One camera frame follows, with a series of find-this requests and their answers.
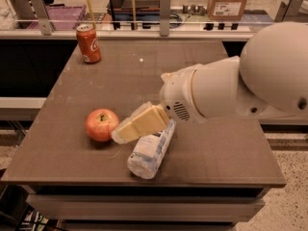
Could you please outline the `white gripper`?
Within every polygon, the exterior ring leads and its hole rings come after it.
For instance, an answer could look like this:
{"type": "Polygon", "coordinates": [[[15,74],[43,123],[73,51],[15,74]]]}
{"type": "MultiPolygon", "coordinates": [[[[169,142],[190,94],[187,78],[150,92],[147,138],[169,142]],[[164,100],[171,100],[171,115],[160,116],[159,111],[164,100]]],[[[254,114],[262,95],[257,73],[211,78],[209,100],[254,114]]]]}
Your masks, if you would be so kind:
{"type": "Polygon", "coordinates": [[[161,105],[150,101],[140,105],[112,132],[112,139],[119,144],[135,141],[143,136],[163,131],[170,118],[176,122],[202,123],[206,117],[197,109],[193,98],[193,76],[200,64],[161,75],[161,105]]]}

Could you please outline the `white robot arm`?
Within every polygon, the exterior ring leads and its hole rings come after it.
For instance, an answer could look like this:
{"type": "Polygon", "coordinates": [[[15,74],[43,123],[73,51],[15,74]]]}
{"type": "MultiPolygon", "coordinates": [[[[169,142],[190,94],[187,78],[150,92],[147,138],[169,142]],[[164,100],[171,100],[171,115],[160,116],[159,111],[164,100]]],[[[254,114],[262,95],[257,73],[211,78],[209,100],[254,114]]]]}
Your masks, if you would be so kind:
{"type": "Polygon", "coordinates": [[[308,117],[308,25],[272,24],[239,56],[161,75],[160,103],[145,102],[112,132],[124,144],[178,122],[208,118],[308,117]]]}

